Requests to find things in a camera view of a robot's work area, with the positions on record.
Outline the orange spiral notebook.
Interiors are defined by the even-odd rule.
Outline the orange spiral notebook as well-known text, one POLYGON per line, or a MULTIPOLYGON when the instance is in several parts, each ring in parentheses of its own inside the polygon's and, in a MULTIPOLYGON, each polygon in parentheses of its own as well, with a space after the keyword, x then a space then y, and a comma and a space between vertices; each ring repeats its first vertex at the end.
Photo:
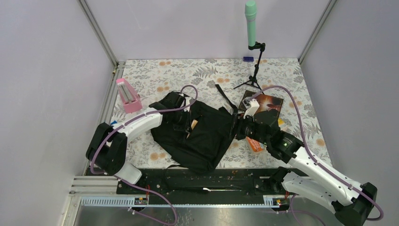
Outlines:
POLYGON ((196 127, 197 123, 198 123, 198 121, 197 121, 196 119, 194 119, 194 120, 191 122, 191 125, 190 125, 190 127, 189 127, 189 129, 188 129, 188 132, 187 132, 187 138, 190 136, 190 134, 192 133, 192 131, 193 131, 194 128, 196 127))

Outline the black fabric student bag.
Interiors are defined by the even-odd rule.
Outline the black fabric student bag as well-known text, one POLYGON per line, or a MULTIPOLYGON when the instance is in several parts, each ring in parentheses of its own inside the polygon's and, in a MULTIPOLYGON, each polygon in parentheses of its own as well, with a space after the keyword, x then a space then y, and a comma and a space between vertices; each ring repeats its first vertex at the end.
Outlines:
POLYGON ((192 121, 196 119, 198 123, 188 138, 187 133, 176 131, 166 123, 151 129, 154 141, 169 153, 174 161, 196 173, 214 171, 234 139, 232 127, 238 115, 238 108, 219 85, 216 88, 231 106, 232 113, 224 107, 215 109, 196 100, 190 110, 192 121))

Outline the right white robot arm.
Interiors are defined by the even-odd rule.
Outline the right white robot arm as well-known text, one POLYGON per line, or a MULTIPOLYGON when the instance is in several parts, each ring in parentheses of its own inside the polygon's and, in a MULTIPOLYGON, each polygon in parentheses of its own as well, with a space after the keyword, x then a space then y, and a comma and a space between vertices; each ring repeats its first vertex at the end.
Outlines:
POLYGON ((255 119, 260 107, 256 99, 242 101, 245 112, 235 118, 237 138, 251 138, 266 146, 275 159, 300 170, 305 179, 293 171, 280 167, 270 188, 276 194, 284 191, 303 196, 331 211, 345 226, 362 226, 376 206, 377 187, 370 182, 360 183, 326 165, 307 149, 307 145, 294 135, 280 130, 277 119, 255 119))

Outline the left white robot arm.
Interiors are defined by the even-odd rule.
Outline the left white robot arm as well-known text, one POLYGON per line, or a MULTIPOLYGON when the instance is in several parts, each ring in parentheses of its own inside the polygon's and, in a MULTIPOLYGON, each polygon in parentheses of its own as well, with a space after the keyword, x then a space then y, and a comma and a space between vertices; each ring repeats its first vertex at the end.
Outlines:
POLYGON ((115 176, 128 182, 132 192, 143 192, 146 181, 141 177, 141 171, 126 159, 128 143, 164 122, 188 125, 190 107, 196 100, 196 97, 172 91, 130 120, 113 125, 99 124, 86 152, 92 173, 115 176))

